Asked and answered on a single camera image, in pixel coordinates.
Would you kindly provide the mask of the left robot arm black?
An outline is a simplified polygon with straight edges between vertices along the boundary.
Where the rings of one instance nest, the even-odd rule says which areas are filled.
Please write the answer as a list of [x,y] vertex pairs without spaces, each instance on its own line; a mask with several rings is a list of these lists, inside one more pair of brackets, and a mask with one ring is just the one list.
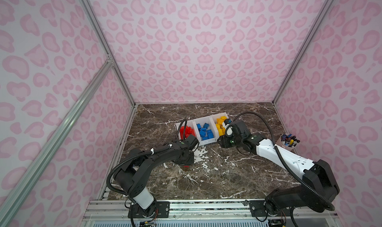
[[156,212],[156,199],[146,185],[152,171],[166,163],[189,166],[195,163],[194,149],[199,145],[194,135],[164,143],[162,146],[143,151],[132,149],[128,156],[115,166],[106,177],[106,186],[112,192],[125,195],[145,216]]

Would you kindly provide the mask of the white three-compartment plastic bin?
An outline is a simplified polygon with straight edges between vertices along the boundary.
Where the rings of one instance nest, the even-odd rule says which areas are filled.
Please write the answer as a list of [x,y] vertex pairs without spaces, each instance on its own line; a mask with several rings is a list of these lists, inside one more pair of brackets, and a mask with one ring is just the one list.
[[182,124],[178,137],[183,139],[193,135],[198,139],[201,146],[212,144],[225,134],[226,127],[230,123],[231,120],[227,113],[218,113],[187,120]]

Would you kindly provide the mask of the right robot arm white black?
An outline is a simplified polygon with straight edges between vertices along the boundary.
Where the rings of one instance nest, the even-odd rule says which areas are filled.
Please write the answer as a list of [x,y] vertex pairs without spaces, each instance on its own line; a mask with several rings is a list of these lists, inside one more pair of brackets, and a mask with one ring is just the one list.
[[266,215],[275,216],[285,209],[293,211],[298,207],[308,207],[318,213],[335,211],[332,202],[340,189],[326,161],[313,161],[282,148],[274,143],[272,131],[270,138],[260,133],[251,133],[239,117],[220,117],[217,123],[221,126],[217,140],[221,148],[241,147],[248,153],[280,166],[299,183],[299,186],[275,189],[268,194],[263,204]]

